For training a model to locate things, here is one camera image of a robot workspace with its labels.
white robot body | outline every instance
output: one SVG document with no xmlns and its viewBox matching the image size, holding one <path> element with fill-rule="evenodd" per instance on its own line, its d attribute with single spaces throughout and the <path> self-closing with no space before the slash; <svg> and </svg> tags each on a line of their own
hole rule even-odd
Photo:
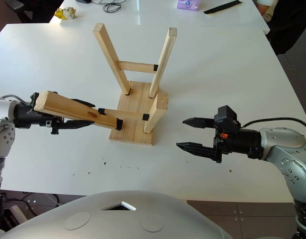
<svg viewBox="0 0 306 239">
<path fill-rule="evenodd" d="M 190 205 L 148 191 L 83 197 L 35 217 L 1 238 L 231 239 Z"/>
</svg>

black cable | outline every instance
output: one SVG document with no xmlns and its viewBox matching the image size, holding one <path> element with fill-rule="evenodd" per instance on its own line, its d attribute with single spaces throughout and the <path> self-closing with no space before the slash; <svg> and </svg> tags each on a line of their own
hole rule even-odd
<svg viewBox="0 0 306 239">
<path fill-rule="evenodd" d="M 31 195 L 32 193 L 28 193 L 28 194 L 26 194 L 26 195 L 24 195 L 22 198 L 21 198 L 21 200 L 24 200 L 26 197 L 28 197 L 29 195 Z"/>
<path fill-rule="evenodd" d="M 1 98 L 9 98 L 9 97 L 13 97 L 16 98 L 17 100 L 19 100 L 21 103 L 25 104 L 26 106 L 28 106 L 28 103 L 26 101 L 24 101 L 22 98 L 20 98 L 19 96 L 15 96 L 15 95 L 5 95 L 2 96 Z"/>
<path fill-rule="evenodd" d="M 92 1 L 92 3 L 102 5 L 103 11 L 106 13 L 113 13 L 113 12 L 119 11 L 122 8 L 122 3 L 126 1 L 127 0 L 123 0 L 123 1 L 113 0 L 112 2 L 103 2 L 103 0 L 101 0 L 100 2 Z"/>
<path fill-rule="evenodd" d="M 29 211 L 36 217 L 37 214 L 32 210 L 31 206 L 29 205 L 29 203 L 25 200 L 20 200 L 20 199 L 17 199 L 17 198 L 10 198 L 10 199 L 6 199 L 5 202 L 23 202 L 23 203 L 26 203 L 28 208 L 29 208 Z"/>
<path fill-rule="evenodd" d="M 266 122 L 266 121 L 276 121 L 276 120 L 291 120 L 291 121 L 295 121 L 295 122 L 301 123 L 303 126 L 306 127 L 306 122 L 304 122 L 304 121 L 302 121 L 300 119 L 291 118 L 291 117 L 279 117 L 279 118 L 258 119 L 258 120 L 250 121 L 247 124 L 245 124 L 242 128 L 245 128 L 245 127 L 247 127 L 247 126 L 249 126 L 251 124 L 254 124 L 254 123 Z"/>
<path fill-rule="evenodd" d="M 58 195 L 53 194 L 53 196 L 57 199 L 57 204 L 55 205 L 55 208 L 57 208 L 57 207 L 59 207 L 60 200 L 59 200 Z"/>
</svg>

yellow wrapper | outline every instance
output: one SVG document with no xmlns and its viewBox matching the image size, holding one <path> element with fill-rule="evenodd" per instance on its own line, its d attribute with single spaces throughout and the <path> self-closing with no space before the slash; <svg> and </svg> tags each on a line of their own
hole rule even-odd
<svg viewBox="0 0 306 239">
<path fill-rule="evenodd" d="M 65 7 L 65 8 L 58 8 L 54 15 L 60 19 L 73 19 L 75 16 L 75 11 L 73 7 Z"/>
</svg>

black ruler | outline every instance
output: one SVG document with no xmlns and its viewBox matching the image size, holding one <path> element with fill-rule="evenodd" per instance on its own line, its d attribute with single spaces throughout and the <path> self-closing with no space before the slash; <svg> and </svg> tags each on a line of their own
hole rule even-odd
<svg viewBox="0 0 306 239">
<path fill-rule="evenodd" d="M 240 4 L 240 3 L 242 3 L 242 1 L 238 1 L 238 0 L 231 1 L 231 2 L 226 3 L 226 4 L 223 4 L 223 5 L 221 5 L 221 6 L 217 6 L 217 7 L 214 7 L 214 8 L 212 8 L 212 9 L 210 9 L 210 10 L 207 10 L 207 11 L 205 11 L 204 13 L 205 13 L 205 14 L 215 13 L 215 12 L 217 12 L 217 11 L 221 11 L 221 10 L 230 8 L 230 7 L 235 6 L 235 5 L 237 5 L 237 4 Z"/>
</svg>

white cable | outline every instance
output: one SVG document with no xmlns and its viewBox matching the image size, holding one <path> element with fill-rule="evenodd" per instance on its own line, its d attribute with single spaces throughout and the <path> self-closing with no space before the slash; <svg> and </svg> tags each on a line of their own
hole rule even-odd
<svg viewBox="0 0 306 239">
<path fill-rule="evenodd" d="M 47 196 L 51 201 L 53 201 L 55 204 L 61 206 L 60 203 L 57 203 L 55 200 L 53 200 L 52 198 L 50 198 L 50 196 L 48 194 L 45 193 L 45 196 Z"/>
</svg>

